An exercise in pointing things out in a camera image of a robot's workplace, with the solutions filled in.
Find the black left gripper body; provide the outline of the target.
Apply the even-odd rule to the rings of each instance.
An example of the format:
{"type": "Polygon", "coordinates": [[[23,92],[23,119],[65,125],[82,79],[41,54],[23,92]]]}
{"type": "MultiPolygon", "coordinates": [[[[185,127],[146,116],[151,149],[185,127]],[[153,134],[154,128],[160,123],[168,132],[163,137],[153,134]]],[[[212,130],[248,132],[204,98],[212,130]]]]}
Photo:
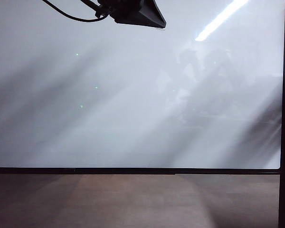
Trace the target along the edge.
{"type": "Polygon", "coordinates": [[[110,16],[115,18],[115,11],[117,6],[116,0],[98,0],[98,8],[95,10],[95,16],[100,18],[101,16],[110,16]]]}

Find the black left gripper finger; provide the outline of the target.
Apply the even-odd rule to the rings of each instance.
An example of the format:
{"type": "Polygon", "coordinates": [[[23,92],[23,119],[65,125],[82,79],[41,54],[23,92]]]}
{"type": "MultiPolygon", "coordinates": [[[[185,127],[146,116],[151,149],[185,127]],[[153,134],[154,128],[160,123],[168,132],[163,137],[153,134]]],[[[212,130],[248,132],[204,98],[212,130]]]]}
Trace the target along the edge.
{"type": "Polygon", "coordinates": [[[164,29],[166,20],[154,0],[119,0],[113,12],[116,23],[164,29]]]}

